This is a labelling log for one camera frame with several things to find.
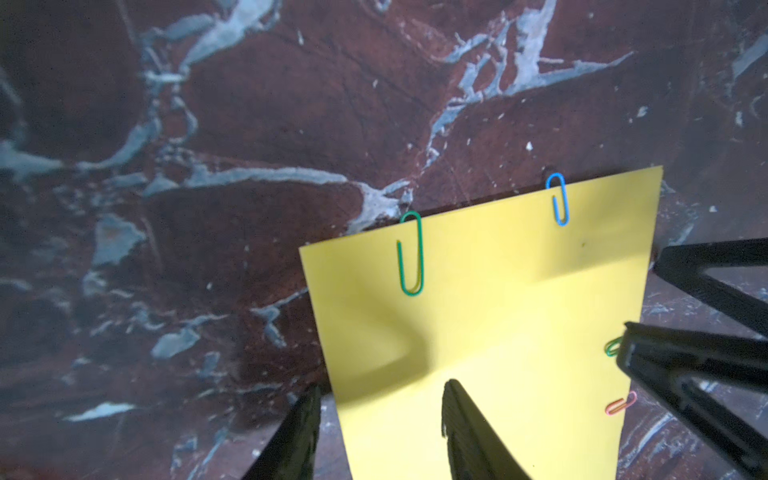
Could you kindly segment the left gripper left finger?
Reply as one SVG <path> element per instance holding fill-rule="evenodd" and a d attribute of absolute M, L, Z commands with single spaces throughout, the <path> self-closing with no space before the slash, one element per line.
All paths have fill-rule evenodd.
<path fill-rule="evenodd" d="M 312 479 L 320 420 L 321 390 L 311 385 L 241 479 Z"/>

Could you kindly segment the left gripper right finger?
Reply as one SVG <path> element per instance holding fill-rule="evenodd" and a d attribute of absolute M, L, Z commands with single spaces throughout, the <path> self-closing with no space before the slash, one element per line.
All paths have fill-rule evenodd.
<path fill-rule="evenodd" d="M 530 479 L 456 379 L 444 385 L 441 422 L 452 479 Z"/>

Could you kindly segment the yellow paper sheet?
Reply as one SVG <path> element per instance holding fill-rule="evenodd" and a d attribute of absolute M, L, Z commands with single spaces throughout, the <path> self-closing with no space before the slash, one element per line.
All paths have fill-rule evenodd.
<path fill-rule="evenodd" d="M 647 168 L 423 219 L 424 290 L 400 288 L 406 224 L 300 251 L 356 479 L 446 479 L 458 380 L 535 479 L 612 479 L 629 378 L 604 353 L 640 317 L 663 171 Z"/>

